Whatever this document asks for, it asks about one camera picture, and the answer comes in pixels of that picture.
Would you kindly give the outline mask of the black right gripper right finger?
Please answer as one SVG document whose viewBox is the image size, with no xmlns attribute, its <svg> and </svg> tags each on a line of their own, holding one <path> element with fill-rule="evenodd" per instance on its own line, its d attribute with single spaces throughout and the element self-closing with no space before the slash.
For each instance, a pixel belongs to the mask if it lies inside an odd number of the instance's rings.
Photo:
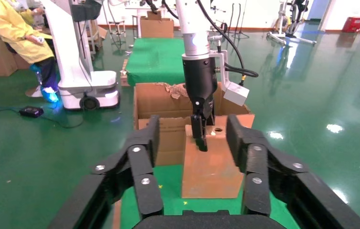
<svg viewBox="0 0 360 229">
<path fill-rule="evenodd" d="M 360 216 L 299 158 L 273 147 L 261 131 L 226 121 L 226 141 L 244 174 L 243 214 L 269 217 L 270 196 L 286 204 L 302 229 L 360 229 Z"/>
</svg>

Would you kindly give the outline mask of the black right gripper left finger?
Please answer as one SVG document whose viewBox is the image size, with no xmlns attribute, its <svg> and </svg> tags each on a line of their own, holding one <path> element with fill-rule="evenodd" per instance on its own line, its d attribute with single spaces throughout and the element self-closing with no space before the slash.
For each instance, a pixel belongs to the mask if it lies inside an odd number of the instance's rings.
<svg viewBox="0 0 360 229">
<path fill-rule="evenodd" d="M 133 187 L 141 219 L 164 213 L 157 179 L 153 175 L 160 139 L 160 119 L 133 131 L 124 146 L 85 175 L 49 224 L 50 229 L 101 229 L 124 192 Z"/>
</svg>

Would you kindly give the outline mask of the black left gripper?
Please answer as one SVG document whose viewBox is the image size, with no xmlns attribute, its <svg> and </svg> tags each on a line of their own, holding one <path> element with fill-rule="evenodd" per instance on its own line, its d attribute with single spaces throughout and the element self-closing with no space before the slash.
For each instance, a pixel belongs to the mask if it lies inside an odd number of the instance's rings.
<svg viewBox="0 0 360 229">
<path fill-rule="evenodd" d="M 207 152 L 206 126 L 215 125 L 213 94 L 217 90 L 216 61 L 213 57 L 198 60 L 183 59 L 185 88 L 193 105 L 192 135 L 198 149 Z"/>
</svg>

